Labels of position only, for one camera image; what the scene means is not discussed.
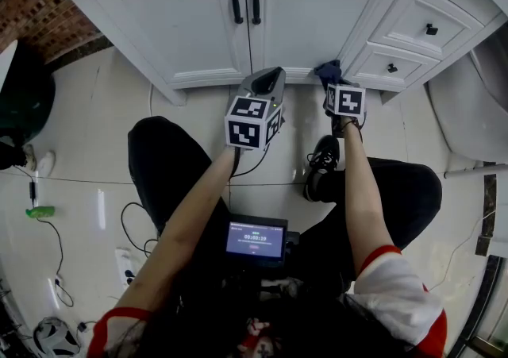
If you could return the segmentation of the white cabinet door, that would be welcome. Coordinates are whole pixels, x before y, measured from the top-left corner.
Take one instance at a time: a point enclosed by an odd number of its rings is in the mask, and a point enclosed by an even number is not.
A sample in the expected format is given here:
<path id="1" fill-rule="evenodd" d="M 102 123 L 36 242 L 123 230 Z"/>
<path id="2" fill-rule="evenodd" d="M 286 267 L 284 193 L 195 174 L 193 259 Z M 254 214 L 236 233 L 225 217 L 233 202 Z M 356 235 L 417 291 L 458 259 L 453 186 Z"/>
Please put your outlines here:
<path id="1" fill-rule="evenodd" d="M 261 23 L 248 30 L 253 71 L 282 67 L 307 83 L 330 60 L 354 59 L 394 0 L 260 0 Z"/>
<path id="2" fill-rule="evenodd" d="M 237 83 L 251 72 L 246 2 L 242 24 L 231 0 L 96 0 L 163 80 L 185 88 Z"/>

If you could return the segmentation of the person's left forearm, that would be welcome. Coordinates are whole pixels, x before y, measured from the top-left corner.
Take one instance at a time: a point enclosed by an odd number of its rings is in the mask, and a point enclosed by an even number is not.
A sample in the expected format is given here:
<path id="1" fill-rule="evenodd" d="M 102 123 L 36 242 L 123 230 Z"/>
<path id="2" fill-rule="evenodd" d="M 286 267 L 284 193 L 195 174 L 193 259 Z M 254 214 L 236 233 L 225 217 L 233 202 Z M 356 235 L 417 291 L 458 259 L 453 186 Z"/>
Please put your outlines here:
<path id="1" fill-rule="evenodd" d="M 235 150 L 225 148 L 171 215 L 158 244 L 115 305 L 157 310 L 189 264 L 233 171 Z"/>

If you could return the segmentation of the person's right forearm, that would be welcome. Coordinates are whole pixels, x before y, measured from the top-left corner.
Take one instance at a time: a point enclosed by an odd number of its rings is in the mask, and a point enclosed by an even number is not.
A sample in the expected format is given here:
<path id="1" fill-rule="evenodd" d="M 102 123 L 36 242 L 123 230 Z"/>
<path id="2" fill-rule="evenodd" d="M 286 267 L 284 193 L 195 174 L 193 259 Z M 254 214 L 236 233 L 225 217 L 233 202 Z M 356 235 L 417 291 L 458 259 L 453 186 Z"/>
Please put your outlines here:
<path id="1" fill-rule="evenodd" d="M 378 248 L 393 241 L 384 221 L 379 188 L 364 151 L 360 131 L 347 117 L 342 121 L 345 153 L 345 220 L 355 274 Z"/>

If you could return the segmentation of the white power strip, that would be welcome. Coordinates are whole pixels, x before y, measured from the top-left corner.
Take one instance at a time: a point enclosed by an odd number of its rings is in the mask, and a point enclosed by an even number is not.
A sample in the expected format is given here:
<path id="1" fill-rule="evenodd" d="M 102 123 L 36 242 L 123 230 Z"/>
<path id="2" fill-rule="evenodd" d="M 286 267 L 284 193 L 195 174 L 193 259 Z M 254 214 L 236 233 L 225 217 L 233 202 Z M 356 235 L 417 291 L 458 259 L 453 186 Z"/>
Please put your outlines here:
<path id="1" fill-rule="evenodd" d="M 136 276 L 136 270 L 133 266 L 131 252 L 126 248 L 116 248 L 115 258 L 117 261 L 117 269 L 121 280 L 121 285 L 126 290 Z"/>

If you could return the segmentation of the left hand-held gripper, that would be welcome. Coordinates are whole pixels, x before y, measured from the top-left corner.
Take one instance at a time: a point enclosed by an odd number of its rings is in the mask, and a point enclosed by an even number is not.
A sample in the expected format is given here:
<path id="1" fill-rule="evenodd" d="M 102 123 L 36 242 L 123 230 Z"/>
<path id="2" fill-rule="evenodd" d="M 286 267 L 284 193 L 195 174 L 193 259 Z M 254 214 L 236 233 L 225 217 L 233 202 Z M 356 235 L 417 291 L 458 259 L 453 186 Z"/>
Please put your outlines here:
<path id="1" fill-rule="evenodd" d="M 270 67 L 246 77 L 225 115 L 225 139 L 229 146 L 264 150 L 283 123 L 286 72 Z"/>

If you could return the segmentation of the person's right leg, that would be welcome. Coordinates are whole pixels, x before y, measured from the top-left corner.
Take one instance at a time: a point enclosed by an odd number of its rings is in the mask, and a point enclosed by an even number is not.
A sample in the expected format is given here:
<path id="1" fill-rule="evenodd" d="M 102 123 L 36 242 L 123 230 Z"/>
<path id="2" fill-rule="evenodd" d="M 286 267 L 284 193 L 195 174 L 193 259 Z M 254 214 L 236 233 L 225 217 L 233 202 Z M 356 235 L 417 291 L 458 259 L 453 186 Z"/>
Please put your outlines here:
<path id="1" fill-rule="evenodd" d="M 368 159 L 379 188 L 383 216 L 394 245 L 404 249 L 441 208 L 442 186 L 429 167 L 397 160 Z M 345 221 L 345 172 L 310 178 L 306 193 L 314 202 L 333 203 L 325 217 L 300 236 L 294 274 L 303 281 L 356 278 Z"/>

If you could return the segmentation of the person's leg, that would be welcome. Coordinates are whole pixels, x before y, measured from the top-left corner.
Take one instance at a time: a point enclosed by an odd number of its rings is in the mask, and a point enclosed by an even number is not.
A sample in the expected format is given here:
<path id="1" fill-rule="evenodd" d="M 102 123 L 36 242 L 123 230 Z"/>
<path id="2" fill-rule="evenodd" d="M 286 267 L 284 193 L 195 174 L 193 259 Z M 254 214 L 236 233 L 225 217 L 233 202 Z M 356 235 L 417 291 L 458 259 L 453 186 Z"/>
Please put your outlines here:
<path id="1" fill-rule="evenodd" d="M 161 116 L 137 122 L 128 134 L 129 172 L 158 233 L 212 165 L 184 129 Z"/>
<path id="2" fill-rule="evenodd" d="M 404 249 L 441 208 L 442 186 L 429 167 L 397 160 L 368 159 L 379 188 L 383 216 L 394 245 Z M 333 203 L 325 217 L 300 236 L 294 274 L 303 281 L 356 278 L 345 221 L 345 172 L 310 178 L 306 193 L 314 202 Z"/>

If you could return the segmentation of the white drawer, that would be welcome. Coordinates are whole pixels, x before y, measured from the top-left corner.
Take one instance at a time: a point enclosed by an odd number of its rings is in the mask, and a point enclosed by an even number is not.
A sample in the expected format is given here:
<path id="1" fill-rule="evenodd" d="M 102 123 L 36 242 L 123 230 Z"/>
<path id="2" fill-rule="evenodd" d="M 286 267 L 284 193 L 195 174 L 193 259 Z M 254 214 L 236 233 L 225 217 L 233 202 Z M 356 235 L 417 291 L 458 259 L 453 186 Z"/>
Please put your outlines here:
<path id="1" fill-rule="evenodd" d="M 363 88 L 400 92 L 418 81 L 440 63 L 439 60 L 419 53 L 367 42 L 360 54 L 344 70 L 343 77 L 359 83 Z M 389 64 L 398 71 L 389 73 Z"/>
<path id="2" fill-rule="evenodd" d="M 438 28 L 425 34 L 426 25 Z M 444 60 L 476 35 L 483 25 L 449 0 L 395 0 L 371 41 Z"/>

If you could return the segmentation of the person's white red-trimmed shirt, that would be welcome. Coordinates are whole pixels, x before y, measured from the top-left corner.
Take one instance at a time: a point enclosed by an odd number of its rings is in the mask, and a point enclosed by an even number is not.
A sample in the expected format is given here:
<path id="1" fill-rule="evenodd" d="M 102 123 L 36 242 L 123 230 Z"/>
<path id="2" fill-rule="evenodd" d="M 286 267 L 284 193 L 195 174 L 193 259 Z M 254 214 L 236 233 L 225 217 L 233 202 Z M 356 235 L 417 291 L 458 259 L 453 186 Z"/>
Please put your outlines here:
<path id="1" fill-rule="evenodd" d="M 354 291 L 342 301 L 370 313 L 395 340 L 405 341 L 417 358 L 442 357 L 447 318 L 441 300 L 428 292 L 394 245 L 379 247 L 365 259 Z M 133 307 L 110 310 L 94 327 L 87 358 L 103 358 L 135 325 L 142 330 L 150 316 Z"/>

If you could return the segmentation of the dark blue cloth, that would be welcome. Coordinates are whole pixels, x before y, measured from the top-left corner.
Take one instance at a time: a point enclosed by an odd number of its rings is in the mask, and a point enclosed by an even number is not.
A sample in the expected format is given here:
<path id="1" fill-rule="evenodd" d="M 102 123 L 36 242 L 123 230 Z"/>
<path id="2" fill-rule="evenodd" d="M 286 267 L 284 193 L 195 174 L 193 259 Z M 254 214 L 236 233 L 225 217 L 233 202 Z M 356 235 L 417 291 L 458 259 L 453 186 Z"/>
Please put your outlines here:
<path id="1" fill-rule="evenodd" d="M 324 88 L 326 88 L 329 84 L 341 84 L 341 62 L 339 60 L 331 60 L 323 63 L 314 68 L 314 74 L 320 79 Z"/>

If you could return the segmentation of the green plastic object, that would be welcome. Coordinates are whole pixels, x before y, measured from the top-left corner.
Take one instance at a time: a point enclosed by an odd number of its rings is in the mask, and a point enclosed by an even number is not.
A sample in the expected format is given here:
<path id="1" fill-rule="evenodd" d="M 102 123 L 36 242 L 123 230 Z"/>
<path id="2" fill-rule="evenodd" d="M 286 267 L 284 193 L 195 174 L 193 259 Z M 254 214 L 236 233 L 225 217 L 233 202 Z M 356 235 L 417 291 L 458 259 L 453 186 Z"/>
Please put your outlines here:
<path id="1" fill-rule="evenodd" d="M 35 206 L 31 209 L 26 209 L 25 213 L 29 218 L 41 219 L 47 217 L 53 217 L 55 214 L 54 206 Z"/>

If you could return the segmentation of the person's black sneaker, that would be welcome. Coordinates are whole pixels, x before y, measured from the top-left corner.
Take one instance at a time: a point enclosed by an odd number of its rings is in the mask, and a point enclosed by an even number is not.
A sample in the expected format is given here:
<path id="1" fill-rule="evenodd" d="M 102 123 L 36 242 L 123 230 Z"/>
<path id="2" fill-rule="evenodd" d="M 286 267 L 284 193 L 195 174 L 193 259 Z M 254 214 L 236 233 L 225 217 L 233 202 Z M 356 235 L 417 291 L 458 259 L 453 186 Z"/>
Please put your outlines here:
<path id="1" fill-rule="evenodd" d="M 307 155 L 309 173 L 303 190 L 307 201 L 318 200 L 318 181 L 330 172 L 336 170 L 340 160 L 340 145 L 336 137 L 326 135 L 317 143 L 314 152 Z"/>

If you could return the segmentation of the small black monitor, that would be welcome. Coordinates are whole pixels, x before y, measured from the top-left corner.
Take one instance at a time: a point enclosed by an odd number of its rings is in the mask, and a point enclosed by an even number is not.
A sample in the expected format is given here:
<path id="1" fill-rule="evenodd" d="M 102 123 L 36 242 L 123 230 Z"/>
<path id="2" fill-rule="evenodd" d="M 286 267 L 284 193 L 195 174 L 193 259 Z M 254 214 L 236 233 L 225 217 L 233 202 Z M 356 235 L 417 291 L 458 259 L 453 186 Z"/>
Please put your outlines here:
<path id="1" fill-rule="evenodd" d="M 226 260 L 239 268 L 273 268 L 284 265 L 288 221 L 231 214 L 225 244 Z"/>

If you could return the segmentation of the white toilet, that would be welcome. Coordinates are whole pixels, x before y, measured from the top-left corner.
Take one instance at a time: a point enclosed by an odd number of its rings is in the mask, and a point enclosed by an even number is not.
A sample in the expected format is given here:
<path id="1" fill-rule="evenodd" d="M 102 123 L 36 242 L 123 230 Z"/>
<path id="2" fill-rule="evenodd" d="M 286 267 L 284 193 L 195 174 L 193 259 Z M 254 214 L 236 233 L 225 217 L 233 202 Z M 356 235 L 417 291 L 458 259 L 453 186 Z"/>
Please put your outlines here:
<path id="1" fill-rule="evenodd" d="M 428 81 L 428 90 L 452 152 L 508 163 L 508 23 Z"/>

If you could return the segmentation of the person's left leg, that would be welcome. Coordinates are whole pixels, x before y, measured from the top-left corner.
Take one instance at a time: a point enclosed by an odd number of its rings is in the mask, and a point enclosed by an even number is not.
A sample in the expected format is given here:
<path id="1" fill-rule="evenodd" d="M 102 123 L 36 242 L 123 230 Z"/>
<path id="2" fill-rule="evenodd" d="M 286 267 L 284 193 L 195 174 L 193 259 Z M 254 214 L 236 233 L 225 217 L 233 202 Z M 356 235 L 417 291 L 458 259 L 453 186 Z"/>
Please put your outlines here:
<path id="1" fill-rule="evenodd" d="M 161 116 L 137 122 L 128 134 L 129 172 L 158 233 L 212 165 L 184 129 Z"/>

